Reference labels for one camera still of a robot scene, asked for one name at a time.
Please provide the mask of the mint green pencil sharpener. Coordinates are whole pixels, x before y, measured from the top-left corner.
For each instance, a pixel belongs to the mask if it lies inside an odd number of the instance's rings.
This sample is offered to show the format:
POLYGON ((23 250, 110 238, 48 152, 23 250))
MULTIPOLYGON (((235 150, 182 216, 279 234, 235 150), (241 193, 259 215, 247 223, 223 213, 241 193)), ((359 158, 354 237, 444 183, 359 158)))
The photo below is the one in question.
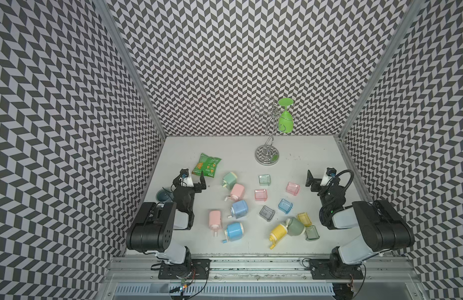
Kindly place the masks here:
POLYGON ((238 176, 234 172, 228 172, 222 179, 222 187, 231 191, 237 183, 238 176))

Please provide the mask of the clear pink tray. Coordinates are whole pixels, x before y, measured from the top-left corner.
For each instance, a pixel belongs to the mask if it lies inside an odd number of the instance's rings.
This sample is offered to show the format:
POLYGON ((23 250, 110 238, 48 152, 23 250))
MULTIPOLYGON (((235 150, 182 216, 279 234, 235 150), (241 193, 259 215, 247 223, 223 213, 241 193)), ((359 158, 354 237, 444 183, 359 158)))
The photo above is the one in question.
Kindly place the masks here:
POLYGON ((254 191, 255 201, 266 201, 268 200, 268 192, 266 189, 256 189, 254 191))
POLYGON ((291 194, 293 196, 297 196, 299 194, 299 192, 300 192, 300 185, 296 184, 294 182, 288 182, 288 184, 286 185, 285 191, 288 194, 291 194))

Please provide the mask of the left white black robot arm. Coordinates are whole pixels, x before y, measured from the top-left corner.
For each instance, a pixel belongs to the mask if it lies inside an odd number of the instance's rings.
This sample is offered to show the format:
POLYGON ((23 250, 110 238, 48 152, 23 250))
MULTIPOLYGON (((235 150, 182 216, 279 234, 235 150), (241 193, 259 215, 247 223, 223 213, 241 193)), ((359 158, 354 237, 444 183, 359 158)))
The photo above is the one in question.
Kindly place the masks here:
POLYGON ((144 255, 155 255, 178 277, 188 276, 194 270, 188 247, 173 240, 173 232, 191 230, 194 225, 195 195, 206 190, 204 173, 194 183, 188 169, 182 169, 172 182, 173 199, 168 202, 144 202, 130 229, 126 232, 126 248, 144 255))

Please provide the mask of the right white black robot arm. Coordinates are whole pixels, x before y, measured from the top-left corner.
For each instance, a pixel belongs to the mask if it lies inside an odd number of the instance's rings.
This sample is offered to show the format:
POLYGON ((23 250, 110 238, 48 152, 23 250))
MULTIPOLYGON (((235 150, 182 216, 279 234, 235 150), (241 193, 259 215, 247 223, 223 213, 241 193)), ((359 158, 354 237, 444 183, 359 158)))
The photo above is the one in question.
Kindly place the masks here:
POLYGON ((314 276, 363 279, 362 263, 366 260, 386 251, 409 248, 415 242, 411 227, 388 201, 354 201, 345 206, 354 177, 350 169, 338 172, 332 167, 320 179, 307 172, 305 186, 320 198, 321 225, 328 230, 360 229, 355 239, 334 247, 328 259, 309 261, 314 276))

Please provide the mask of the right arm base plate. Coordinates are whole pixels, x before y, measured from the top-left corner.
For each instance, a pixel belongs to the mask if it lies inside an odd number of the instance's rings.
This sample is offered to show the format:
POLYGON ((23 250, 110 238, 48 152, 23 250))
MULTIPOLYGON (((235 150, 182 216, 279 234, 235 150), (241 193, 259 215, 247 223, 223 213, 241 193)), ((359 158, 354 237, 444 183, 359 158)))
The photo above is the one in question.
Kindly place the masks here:
POLYGON ((331 259, 310 259, 308 264, 314 280, 364 279, 364 273, 359 265, 347 265, 331 259))

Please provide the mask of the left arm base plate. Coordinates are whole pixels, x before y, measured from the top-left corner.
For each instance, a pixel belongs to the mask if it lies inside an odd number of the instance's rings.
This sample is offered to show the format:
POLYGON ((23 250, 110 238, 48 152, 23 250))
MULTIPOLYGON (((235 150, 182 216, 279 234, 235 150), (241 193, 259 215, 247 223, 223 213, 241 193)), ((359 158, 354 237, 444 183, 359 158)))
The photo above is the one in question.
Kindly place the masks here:
POLYGON ((158 271, 160 280, 192 279, 207 280, 210 272, 210 259, 185 260, 183 264, 161 262, 158 271))

